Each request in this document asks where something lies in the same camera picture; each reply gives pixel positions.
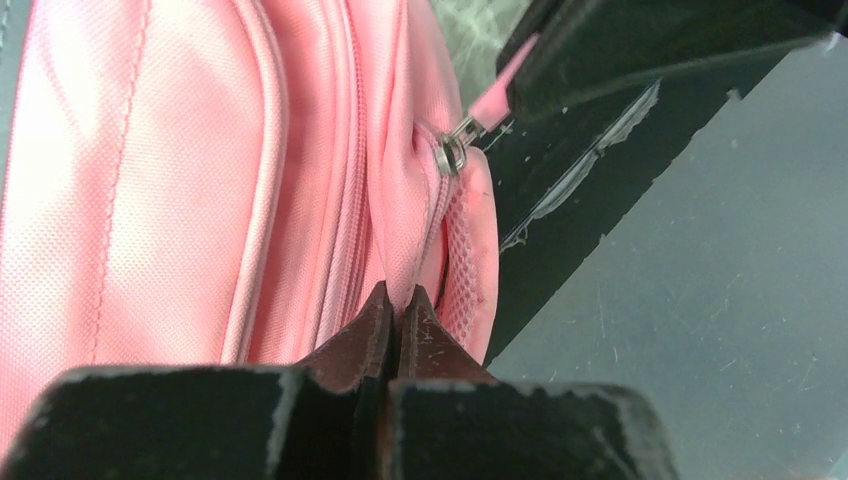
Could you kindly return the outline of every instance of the pink zipper pull tab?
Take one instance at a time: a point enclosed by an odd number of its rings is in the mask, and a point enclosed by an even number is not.
[[[498,75],[495,83],[471,104],[468,116],[462,119],[453,131],[439,137],[441,148],[436,149],[435,154],[436,164],[442,175],[451,177],[459,175],[459,171],[467,162],[465,148],[477,137],[494,130],[509,115],[506,88],[538,40],[538,34],[528,38]]]
[[[452,132],[447,134],[449,138],[447,143],[467,147],[474,139],[484,133],[491,132],[504,121],[509,115],[506,89],[538,40],[539,34],[534,34],[518,49],[506,67],[501,70],[500,75],[495,79],[495,83],[471,104],[468,109],[468,116]]]

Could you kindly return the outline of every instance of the gray floor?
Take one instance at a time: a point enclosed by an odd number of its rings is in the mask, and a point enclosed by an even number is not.
[[[848,42],[791,54],[695,136],[491,371],[635,387],[684,479],[848,478],[846,113]]]

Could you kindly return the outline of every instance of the pink fabric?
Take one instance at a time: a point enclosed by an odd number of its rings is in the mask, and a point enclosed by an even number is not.
[[[61,371],[294,362],[386,279],[478,361],[497,294],[481,152],[427,0],[37,0],[0,233],[0,452]],[[449,259],[445,272],[444,262]]]

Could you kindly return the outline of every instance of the zipper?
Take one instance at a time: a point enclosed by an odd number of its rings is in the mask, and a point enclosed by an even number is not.
[[[352,162],[353,168],[348,170],[345,177],[345,185],[351,185],[348,194],[342,199],[343,216],[339,219],[339,228],[336,229],[335,244],[340,246],[334,248],[334,256],[339,255],[332,261],[329,272],[329,281],[338,278],[339,283],[335,288],[325,289],[324,308],[318,323],[318,330],[312,349],[332,337],[341,327],[341,322],[353,318],[356,313],[360,294],[362,292],[362,269],[364,268],[365,255],[364,244],[368,219],[365,215],[367,208],[367,197],[365,195],[365,163],[366,163],[366,109],[365,91],[362,79],[362,62],[359,38],[353,25],[353,14],[350,0],[340,0],[340,6],[345,23],[345,33],[348,44],[348,60],[353,64],[354,76],[354,101],[351,105],[352,128],[356,128],[353,148],[350,149],[352,158],[349,157],[348,164]],[[342,238],[339,232],[343,230],[343,222],[352,222],[350,235]]]

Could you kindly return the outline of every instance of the gray surface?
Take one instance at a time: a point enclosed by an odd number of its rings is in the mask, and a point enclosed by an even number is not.
[[[467,107],[495,80],[495,58],[530,0],[430,0]]]
[[[846,43],[729,101],[491,372],[637,388],[684,479],[848,478]]]

